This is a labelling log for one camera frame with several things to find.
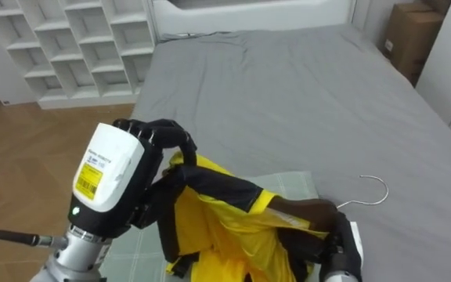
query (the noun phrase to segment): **yellow label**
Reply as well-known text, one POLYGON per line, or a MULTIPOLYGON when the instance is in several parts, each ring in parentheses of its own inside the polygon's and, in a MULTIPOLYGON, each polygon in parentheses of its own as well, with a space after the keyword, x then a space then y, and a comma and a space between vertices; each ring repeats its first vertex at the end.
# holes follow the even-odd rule
POLYGON ((85 195, 88 199, 93 200, 101 179, 102 172, 92 167, 90 164, 85 163, 79 172, 76 190, 85 195))

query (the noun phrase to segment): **yellow garment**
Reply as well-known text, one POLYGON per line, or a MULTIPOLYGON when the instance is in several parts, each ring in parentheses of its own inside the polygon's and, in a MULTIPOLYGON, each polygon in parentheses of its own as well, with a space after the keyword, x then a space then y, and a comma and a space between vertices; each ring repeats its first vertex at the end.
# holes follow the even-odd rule
MULTIPOLYGON (((171 168, 179 164, 181 153, 170 160, 171 168)), ((232 175, 199 155, 197 165, 232 175)), ((262 190, 245 212, 191 187, 183 190, 175 203, 175 225, 179 255, 200 252, 191 269, 192 282, 244 282, 248 273, 253 282, 295 282, 276 227, 303 230, 321 239, 327 234, 308 230, 310 222, 303 219, 267 209, 275 196, 262 190)))

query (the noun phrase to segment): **gray bed sheet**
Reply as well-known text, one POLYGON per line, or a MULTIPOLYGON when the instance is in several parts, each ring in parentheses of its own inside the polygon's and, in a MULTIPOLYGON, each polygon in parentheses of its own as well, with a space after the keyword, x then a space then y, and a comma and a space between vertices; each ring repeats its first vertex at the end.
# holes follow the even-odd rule
POLYGON ((451 281, 451 131, 350 26, 158 45, 132 115, 170 118, 236 175, 311 171, 359 224, 365 281, 451 281))

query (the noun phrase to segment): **black trim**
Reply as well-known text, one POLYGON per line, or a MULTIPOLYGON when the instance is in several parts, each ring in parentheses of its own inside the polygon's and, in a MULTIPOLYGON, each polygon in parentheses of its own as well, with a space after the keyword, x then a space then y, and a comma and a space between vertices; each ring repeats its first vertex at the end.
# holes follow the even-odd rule
POLYGON ((171 268, 173 275, 179 278, 184 278, 184 276, 189 271, 189 268, 193 265, 193 263, 197 262, 199 259, 200 259, 199 252, 195 252, 189 255, 183 255, 171 268))
POLYGON ((168 173, 155 182, 147 188, 140 203, 140 212, 135 214, 132 224, 142 229, 155 223, 161 216, 173 210, 185 187, 179 175, 175 173, 168 173))
POLYGON ((263 189, 247 180, 216 172, 209 168, 178 165, 175 172, 182 181, 199 194, 249 212, 263 189))
POLYGON ((160 233, 164 259, 167 262, 175 262, 179 258, 180 252, 175 224, 175 207, 171 207, 170 210, 157 221, 157 229, 160 233))
POLYGON ((288 254, 288 263, 290 264, 291 272, 294 274, 296 282, 305 282, 309 273, 307 272, 307 263, 303 259, 295 258, 288 254))
POLYGON ((277 228, 278 240, 290 256, 306 262, 321 263, 326 242, 318 237, 296 229, 277 228))

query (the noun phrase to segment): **herringbone floor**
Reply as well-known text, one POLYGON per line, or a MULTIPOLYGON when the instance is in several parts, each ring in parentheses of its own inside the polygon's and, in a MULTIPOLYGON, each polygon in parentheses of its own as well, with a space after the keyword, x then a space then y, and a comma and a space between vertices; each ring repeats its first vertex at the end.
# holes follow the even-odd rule
MULTIPOLYGON (((132 108, 0 104, 0 229, 61 234, 72 178, 96 124, 127 118, 132 108)), ((48 253, 0 241, 0 282, 28 282, 48 253)))

